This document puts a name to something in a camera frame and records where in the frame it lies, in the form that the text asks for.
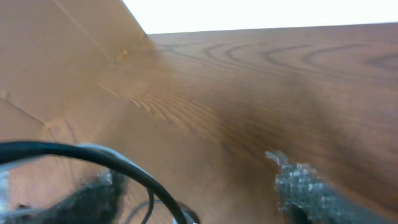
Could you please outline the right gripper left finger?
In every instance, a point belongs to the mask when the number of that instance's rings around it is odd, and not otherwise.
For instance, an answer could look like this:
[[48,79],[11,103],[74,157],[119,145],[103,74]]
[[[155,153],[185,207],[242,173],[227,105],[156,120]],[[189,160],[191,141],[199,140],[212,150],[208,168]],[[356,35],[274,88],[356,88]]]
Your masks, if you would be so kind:
[[22,213],[12,217],[12,224],[117,223],[127,182],[125,175],[107,170],[49,208],[21,207]]

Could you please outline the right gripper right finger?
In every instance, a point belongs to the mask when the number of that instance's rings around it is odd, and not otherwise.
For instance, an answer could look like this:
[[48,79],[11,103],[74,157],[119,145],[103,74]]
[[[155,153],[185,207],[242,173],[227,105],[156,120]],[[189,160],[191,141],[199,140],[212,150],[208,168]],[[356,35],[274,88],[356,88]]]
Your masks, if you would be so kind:
[[289,223],[376,224],[390,221],[342,196],[308,164],[290,162],[280,151],[266,157],[278,166],[279,211]]

